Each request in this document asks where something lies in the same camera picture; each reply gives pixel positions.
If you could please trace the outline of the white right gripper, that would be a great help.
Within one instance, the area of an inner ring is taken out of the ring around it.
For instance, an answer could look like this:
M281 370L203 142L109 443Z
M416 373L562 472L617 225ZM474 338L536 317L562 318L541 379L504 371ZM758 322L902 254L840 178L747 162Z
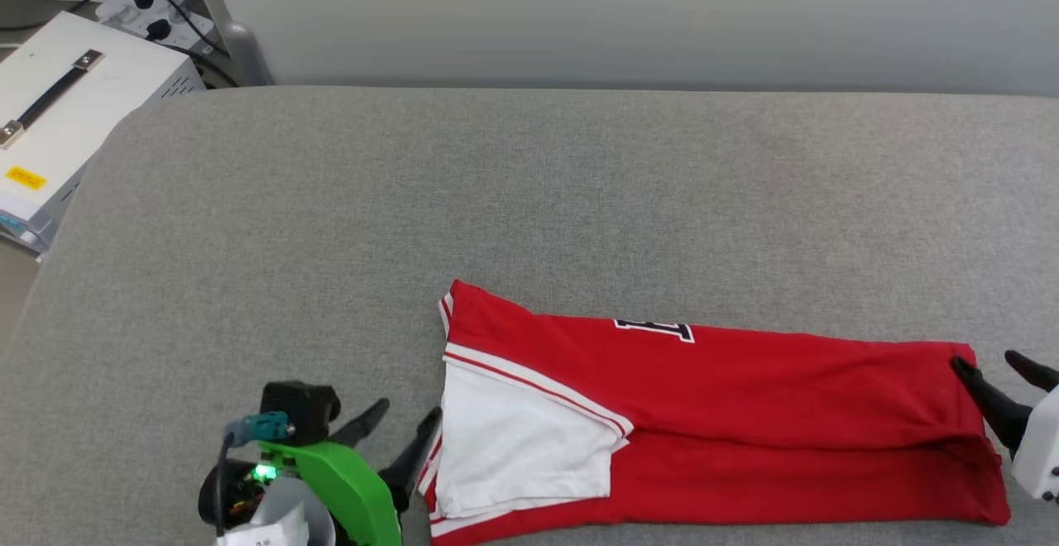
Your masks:
M1058 501L1058 383L1059 372L1016 350L1004 354L1019 376L1048 392L1036 406L1022 405L988 383L983 374L961 354L951 358L951 369L1013 459L1011 474L1035 501Z

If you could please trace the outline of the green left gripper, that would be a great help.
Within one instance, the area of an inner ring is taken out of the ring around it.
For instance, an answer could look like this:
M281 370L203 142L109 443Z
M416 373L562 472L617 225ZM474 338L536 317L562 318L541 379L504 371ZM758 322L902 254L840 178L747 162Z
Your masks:
M333 442L261 442L258 462L225 460L200 488L198 515L222 529L216 545L401 545L400 516L419 485L442 407L378 474L355 451L385 418L376 402L330 434Z

